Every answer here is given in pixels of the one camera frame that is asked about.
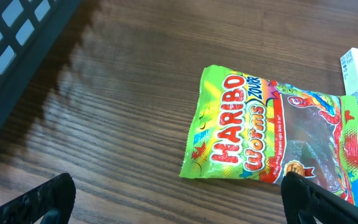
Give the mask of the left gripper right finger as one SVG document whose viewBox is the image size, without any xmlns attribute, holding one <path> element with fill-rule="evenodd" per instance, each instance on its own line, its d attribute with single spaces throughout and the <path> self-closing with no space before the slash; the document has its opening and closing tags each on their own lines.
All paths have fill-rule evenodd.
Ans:
<svg viewBox="0 0 358 224">
<path fill-rule="evenodd" d="M 281 195 L 290 224 L 358 224 L 358 207 L 295 172 L 283 178 Z"/>
</svg>

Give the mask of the Haribo gummy candy bag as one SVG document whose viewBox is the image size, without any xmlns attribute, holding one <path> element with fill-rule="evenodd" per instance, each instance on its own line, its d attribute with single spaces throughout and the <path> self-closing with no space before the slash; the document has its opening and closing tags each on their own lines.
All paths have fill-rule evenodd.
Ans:
<svg viewBox="0 0 358 224">
<path fill-rule="evenodd" d="M 358 207 L 356 99 L 206 67 L 180 176 L 280 184 L 289 172 Z"/>
</svg>

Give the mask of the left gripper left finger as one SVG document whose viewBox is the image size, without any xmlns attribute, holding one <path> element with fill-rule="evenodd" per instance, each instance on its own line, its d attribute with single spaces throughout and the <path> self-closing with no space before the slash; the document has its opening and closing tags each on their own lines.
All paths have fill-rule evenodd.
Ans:
<svg viewBox="0 0 358 224">
<path fill-rule="evenodd" d="M 0 224 L 67 224 L 76 196 L 75 183 L 62 173 L 0 206 Z"/>
</svg>

